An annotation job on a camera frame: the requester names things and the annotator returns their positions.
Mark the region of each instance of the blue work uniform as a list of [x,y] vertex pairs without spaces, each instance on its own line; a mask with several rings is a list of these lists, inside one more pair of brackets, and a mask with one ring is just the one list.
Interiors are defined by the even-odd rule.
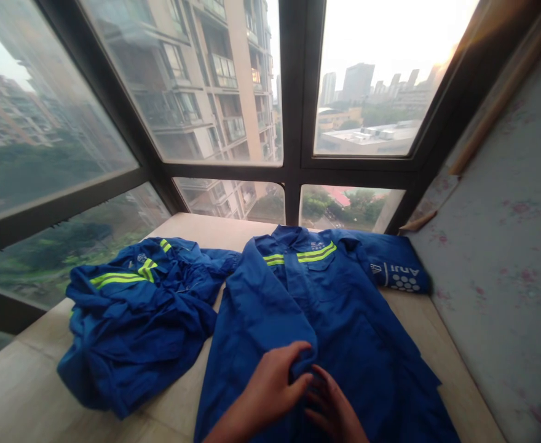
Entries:
[[[226,282],[201,394],[196,442],[246,387],[263,354],[312,344],[291,368],[316,363],[342,388],[372,443],[459,443],[437,377],[377,289],[430,290],[405,237],[279,226],[251,239]],[[324,441],[302,400],[255,442]]]
[[106,265],[71,271],[74,343],[57,367],[86,407],[121,419],[189,369],[215,328],[212,308],[240,254],[148,238]]

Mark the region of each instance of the window frame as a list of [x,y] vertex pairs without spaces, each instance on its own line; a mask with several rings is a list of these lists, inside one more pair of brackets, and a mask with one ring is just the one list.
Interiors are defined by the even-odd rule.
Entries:
[[[412,214],[504,64],[541,14],[541,1],[526,0],[520,10],[506,17],[505,11],[511,0],[481,0],[460,44],[466,49],[458,52],[451,61],[409,157],[314,157],[326,0],[278,0],[281,77],[289,79],[282,82],[283,102],[288,102],[289,106],[282,110],[283,164],[276,167],[252,163],[163,162],[140,117],[141,112],[136,109],[122,78],[102,48],[79,0],[32,1],[102,104],[139,166],[1,213],[0,249],[146,182],[150,182],[172,215],[189,212],[173,177],[276,183],[285,194],[287,225],[299,223],[302,185],[405,190],[386,229],[386,233],[397,234],[398,227]],[[182,8],[179,5],[179,14],[183,14]],[[193,104],[200,115],[198,103]],[[30,302],[0,291],[0,330],[19,333],[44,312]]]

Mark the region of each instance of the beige tiled surface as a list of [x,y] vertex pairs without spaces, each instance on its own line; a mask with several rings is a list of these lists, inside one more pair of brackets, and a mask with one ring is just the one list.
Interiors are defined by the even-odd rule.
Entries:
[[[177,214],[152,236],[182,237],[203,248],[242,250],[274,225]],[[443,382],[441,397],[464,443],[503,442],[496,423],[469,376],[428,297],[383,290],[422,356]],[[221,292],[216,307],[219,308]],[[64,300],[0,352],[0,442],[189,442],[211,339],[193,367],[174,385],[124,421],[81,407],[55,369],[71,344],[72,301]]]

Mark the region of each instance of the finger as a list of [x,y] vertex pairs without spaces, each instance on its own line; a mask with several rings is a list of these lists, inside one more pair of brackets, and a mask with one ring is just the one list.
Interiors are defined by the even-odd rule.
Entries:
[[316,403],[317,405],[319,405],[322,408],[322,410],[324,411],[324,413],[330,412],[330,407],[328,406],[328,403],[326,403],[326,401],[323,398],[321,398],[319,395],[314,394],[311,391],[308,391],[306,393],[306,396],[307,396],[308,400],[310,400],[313,403]]
[[311,409],[306,409],[305,413],[312,422],[321,427],[321,429],[328,433],[333,439],[336,438],[334,435],[334,426],[326,417]]
[[287,388],[287,402],[290,405],[295,405],[295,403],[297,403],[297,401],[299,401],[306,393],[307,387],[313,379],[314,376],[312,374],[306,373],[295,380],[295,382]]
[[334,402],[334,404],[339,405],[342,402],[342,399],[345,398],[340,386],[336,383],[336,380],[323,368],[318,365],[312,365],[314,371],[316,371],[325,381],[328,387],[328,395]]
[[281,348],[281,350],[284,353],[285,359],[289,362],[289,365],[291,365],[297,357],[299,357],[299,353],[301,351],[305,351],[307,349],[311,349],[312,345],[308,341],[299,340],[294,341],[289,346],[285,346],[284,348]]

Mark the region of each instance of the red roof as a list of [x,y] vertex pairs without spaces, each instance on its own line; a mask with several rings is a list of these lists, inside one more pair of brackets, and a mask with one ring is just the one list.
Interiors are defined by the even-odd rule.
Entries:
[[328,194],[330,194],[334,198],[334,200],[336,200],[338,204],[343,207],[350,206],[350,200],[346,195],[344,195],[344,192],[352,191],[353,189],[356,189],[354,186],[328,186],[328,185],[322,185],[322,188],[324,188],[328,192]]

